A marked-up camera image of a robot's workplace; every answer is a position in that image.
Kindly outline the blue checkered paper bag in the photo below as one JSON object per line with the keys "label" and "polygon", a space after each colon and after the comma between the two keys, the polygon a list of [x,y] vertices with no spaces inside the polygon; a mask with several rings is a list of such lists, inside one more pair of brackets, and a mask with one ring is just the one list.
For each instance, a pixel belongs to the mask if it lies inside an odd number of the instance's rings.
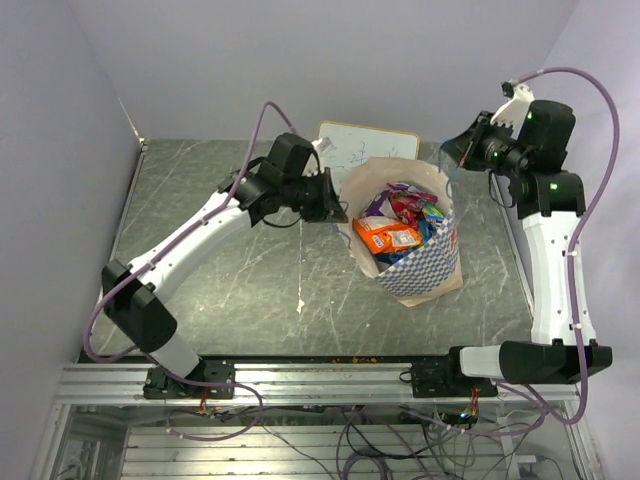
{"label": "blue checkered paper bag", "polygon": [[362,272],[411,307],[463,286],[448,177],[422,160],[371,157],[342,179],[338,226]]}

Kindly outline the orange snack packet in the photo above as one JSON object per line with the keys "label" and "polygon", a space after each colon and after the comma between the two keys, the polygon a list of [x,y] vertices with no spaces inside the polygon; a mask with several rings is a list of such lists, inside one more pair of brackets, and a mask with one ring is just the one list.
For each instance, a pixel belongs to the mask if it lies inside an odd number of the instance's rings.
{"label": "orange snack packet", "polygon": [[402,252],[423,243],[417,230],[396,218],[363,217],[353,220],[352,227],[373,255]]}

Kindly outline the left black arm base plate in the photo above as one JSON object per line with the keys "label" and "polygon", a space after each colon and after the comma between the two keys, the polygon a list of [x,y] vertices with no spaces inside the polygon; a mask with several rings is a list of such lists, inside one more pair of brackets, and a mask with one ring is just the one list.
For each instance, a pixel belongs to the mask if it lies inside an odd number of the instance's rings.
{"label": "left black arm base plate", "polygon": [[202,398],[231,399],[234,395],[235,369],[225,361],[201,360],[185,379],[156,366],[147,371],[143,398],[147,400],[183,400]]}

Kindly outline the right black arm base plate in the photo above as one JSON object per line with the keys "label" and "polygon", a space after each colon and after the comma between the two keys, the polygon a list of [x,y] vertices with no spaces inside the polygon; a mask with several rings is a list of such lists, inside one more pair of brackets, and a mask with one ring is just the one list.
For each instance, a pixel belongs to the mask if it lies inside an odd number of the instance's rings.
{"label": "right black arm base plate", "polygon": [[399,374],[399,380],[411,386],[413,397],[424,398],[480,398],[496,397],[498,389],[487,378],[467,377],[445,367],[413,364]]}

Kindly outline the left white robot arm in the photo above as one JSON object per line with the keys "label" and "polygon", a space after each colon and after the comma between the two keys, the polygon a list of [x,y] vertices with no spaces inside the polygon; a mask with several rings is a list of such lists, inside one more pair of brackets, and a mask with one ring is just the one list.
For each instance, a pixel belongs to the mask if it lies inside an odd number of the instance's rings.
{"label": "left white robot arm", "polygon": [[267,155],[233,172],[165,240],[128,264],[113,260],[103,268],[104,313],[136,349],[165,369],[178,395],[196,395],[206,367],[179,336],[167,302],[217,247],[282,208],[307,223],[346,222],[322,158],[331,146],[328,138],[310,142],[293,133],[279,135]]}

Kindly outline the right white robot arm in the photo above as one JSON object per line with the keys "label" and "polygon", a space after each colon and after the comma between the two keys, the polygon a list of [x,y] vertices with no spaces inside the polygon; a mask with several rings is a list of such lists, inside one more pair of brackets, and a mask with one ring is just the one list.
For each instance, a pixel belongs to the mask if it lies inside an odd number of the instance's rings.
{"label": "right white robot arm", "polygon": [[480,112],[443,147],[466,170],[508,179],[530,251],[534,293],[530,341],[462,348],[460,361],[440,373],[452,395],[465,394],[476,377],[575,384],[612,363],[611,348],[598,345],[588,316],[580,249],[571,239],[587,211],[581,178],[563,168],[575,122],[562,103],[512,98],[496,112]]}

